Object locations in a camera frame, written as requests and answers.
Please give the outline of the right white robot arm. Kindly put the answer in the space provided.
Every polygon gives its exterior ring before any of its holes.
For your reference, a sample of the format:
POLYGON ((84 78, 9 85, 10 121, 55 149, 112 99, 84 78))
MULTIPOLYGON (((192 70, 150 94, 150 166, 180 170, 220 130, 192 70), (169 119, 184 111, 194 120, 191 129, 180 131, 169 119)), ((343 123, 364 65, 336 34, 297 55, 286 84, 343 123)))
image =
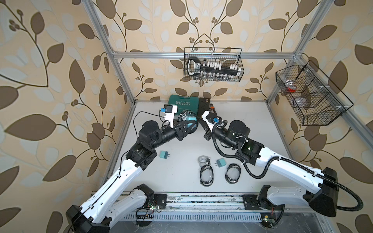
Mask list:
POLYGON ((217 116, 203 117, 208 125, 214 148, 224 158, 239 160, 254 179, 263 179, 273 171, 295 182, 295 187, 262 187, 257 204, 262 208, 280 205, 309 206, 313 211, 335 217, 337 211, 357 212, 363 207, 362 199, 351 189, 338 182, 337 173, 302 165, 281 156, 263 144, 248 137, 250 129, 240 120, 234 120, 226 129, 226 120, 217 116))

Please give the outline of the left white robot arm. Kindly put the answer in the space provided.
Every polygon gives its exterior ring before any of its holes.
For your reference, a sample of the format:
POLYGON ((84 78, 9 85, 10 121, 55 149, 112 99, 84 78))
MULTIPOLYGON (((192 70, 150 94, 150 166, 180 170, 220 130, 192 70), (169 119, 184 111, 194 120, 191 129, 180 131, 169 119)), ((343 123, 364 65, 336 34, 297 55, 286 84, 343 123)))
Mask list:
POLYGON ((118 197, 157 156, 156 148, 189 135, 196 120, 180 121, 173 126, 159 127, 149 120, 142 125, 136 143, 121 158, 121 164, 107 182, 80 206, 72 205, 66 212, 69 233, 108 233, 126 215, 153 203, 154 191, 141 184, 127 197, 118 197))

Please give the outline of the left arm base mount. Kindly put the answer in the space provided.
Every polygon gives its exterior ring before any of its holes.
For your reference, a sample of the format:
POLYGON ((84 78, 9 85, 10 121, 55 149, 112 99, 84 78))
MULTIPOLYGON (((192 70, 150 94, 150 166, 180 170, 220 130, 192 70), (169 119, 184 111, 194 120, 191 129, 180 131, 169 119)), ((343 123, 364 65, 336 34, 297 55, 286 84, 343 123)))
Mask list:
POLYGON ((140 190, 144 193, 146 197, 145 203, 142 208, 151 209, 154 211, 161 211, 166 208, 167 205, 167 194, 165 193, 155 193, 151 188, 145 184, 141 184, 135 187, 130 194, 134 191, 140 190))

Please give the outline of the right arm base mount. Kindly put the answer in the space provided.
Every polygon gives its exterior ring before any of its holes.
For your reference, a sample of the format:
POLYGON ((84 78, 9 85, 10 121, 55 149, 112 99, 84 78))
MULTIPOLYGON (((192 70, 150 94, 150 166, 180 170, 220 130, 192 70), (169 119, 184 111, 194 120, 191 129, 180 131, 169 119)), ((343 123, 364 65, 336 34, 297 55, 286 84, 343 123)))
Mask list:
POLYGON ((270 185, 264 185, 259 194, 245 194, 242 196, 245 210, 282 210, 284 205, 274 205, 268 199, 270 185))

